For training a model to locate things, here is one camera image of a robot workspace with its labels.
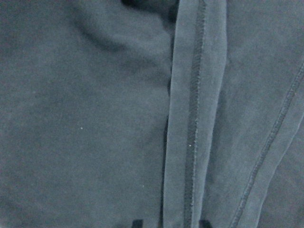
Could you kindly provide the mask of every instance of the stitched seam line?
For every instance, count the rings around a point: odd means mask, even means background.
[[[194,205],[194,180],[197,153],[198,137],[198,109],[199,109],[199,91],[200,91],[200,67],[202,51],[204,46],[205,33],[205,10],[206,3],[199,0],[198,13],[196,18],[196,33],[194,54],[191,67],[190,78],[190,105],[189,105],[189,123],[187,138],[187,153],[185,167],[185,194],[184,194],[184,227],[191,228],[193,205]]]
[[[242,194],[242,197],[241,197],[241,200],[240,200],[240,203],[238,205],[238,208],[236,210],[236,213],[230,223],[230,226],[229,228],[236,228],[238,223],[239,223],[239,220],[243,214],[243,211],[245,209],[245,206],[246,206],[246,203],[247,203],[247,200],[248,200],[248,197],[250,195],[250,192],[252,190],[252,187],[255,183],[255,179],[257,177],[257,173],[260,169],[260,167],[262,166],[263,162],[264,162],[264,159],[265,157],[267,156],[267,153],[269,151],[269,148],[272,144],[272,142],[274,141],[274,139],[276,138],[276,135],[278,134],[278,131],[282,125],[282,122],[283,120],[285,119],[286,117],[286,114],[287,114],[287,111],[289,109],[289,106],[290,106],[290,103],[301,83],[301,80],[303,79],[304,77],[304,63],[302,63],[302,66],[299,70],[299,73],[297,74],[297,76],[293,79],[293,82],[287,92],[287,95],[284,99],[284,102],[283,102],[283,106],[279,112],[279,115],[272,127],[272,130],[267,138],[267,141],[260,153],[260,156],[257,160],[257,162],[255,163],[252,171],[251,171],[251,174],[250,174],[250,177],[249,177],[249,181],[246,185],[246,188]]]

